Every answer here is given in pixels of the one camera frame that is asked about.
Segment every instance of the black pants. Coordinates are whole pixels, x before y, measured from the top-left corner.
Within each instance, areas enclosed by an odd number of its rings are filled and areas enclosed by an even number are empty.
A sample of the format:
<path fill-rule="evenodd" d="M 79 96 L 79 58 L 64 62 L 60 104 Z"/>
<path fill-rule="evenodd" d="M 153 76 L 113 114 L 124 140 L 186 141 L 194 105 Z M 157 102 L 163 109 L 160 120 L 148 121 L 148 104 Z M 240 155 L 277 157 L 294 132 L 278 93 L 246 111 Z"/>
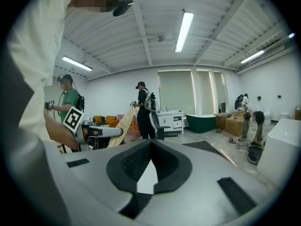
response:
<path fill-rule="evenodd" d="M 137 120 L 138 120 L 140 134 L 143 137 L 143 139 L 148 139 L 149 136 L 151 139 L 155 139 L 155 130 L 151 125 L 150 112 L 139 111 L 137 115 Z"/>

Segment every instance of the white cabinet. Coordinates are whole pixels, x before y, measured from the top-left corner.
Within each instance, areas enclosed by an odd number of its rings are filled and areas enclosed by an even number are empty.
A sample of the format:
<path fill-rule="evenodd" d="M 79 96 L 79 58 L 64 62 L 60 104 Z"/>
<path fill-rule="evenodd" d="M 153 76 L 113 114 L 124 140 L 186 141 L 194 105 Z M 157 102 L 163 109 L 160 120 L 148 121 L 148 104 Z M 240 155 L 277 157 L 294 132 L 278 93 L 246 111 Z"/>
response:
<path fill-rule="evenodd" d="M 169 126 L 170 128 L 164 129 L 164 131 L 182 131 L 183 127 L 183 112 L 162 112 L 158 114 L 160 126 Z"/>

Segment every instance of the black shirt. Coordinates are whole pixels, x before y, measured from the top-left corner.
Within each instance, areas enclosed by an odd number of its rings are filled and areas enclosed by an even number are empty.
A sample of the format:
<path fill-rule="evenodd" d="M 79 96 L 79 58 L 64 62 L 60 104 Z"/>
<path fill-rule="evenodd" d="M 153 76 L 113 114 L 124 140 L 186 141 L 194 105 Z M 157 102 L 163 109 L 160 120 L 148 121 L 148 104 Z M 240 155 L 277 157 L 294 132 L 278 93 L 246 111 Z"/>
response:
<path fill-rule="evenodd" d="M 139 112 L 149 112 L 149 110 L 145 109 L 145 107 L 144 107 L 146 97 L 147 97 L 147 94 L 146 94 L 145 90 L 144 89 L 140 90 L 139 95 L 138 95 L 138 104 L 143 103 L 143 106 L 141 106 L 139 108 Z"/>

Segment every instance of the roller blind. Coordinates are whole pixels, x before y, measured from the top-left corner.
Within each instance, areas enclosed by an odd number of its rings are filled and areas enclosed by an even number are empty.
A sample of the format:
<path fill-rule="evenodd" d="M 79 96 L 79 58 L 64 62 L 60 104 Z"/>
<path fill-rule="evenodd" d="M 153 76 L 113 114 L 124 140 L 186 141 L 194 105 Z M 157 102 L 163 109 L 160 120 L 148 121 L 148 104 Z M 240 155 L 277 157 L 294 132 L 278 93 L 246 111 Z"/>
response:
<path fill-rule="evenodd" d="M 218 103 L 226 103 L 225 89 L 222 83 L 222 73 L 214 72 Z"/>
<path fill-rule="evenodd" d="M 195 114 L 191 71 L 158 72 L 161 109 Z"/>
<path fill-rule="evenodd" d="M 209 115 L 214 113 L 213 95 L 209 71 L 198 71 L 201 86 L 202 114 Z"/>

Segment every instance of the black mat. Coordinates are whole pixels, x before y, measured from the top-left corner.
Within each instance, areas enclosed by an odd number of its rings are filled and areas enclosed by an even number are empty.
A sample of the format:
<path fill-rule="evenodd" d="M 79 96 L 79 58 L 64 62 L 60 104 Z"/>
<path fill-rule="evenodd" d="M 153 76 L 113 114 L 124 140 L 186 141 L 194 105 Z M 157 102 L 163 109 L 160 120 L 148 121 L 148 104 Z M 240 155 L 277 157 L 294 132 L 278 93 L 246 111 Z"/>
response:
<path fill-rule="evenodd" d="M 206 141 L 186 143 L 186 144 L 183 144 L 183 145 L 193 147 L 193 148 L 197 148 L 197 149 L 201 149 L 201 150 L 208 151 L 208 152 L 212 152 L 212 153 L 218 154 L 218 155 L 222 156 L 223 158 L 225 158 L 223 154 L 221 154 L 218 150 L 216 150 L 213 146 L 211 146 Z"/>

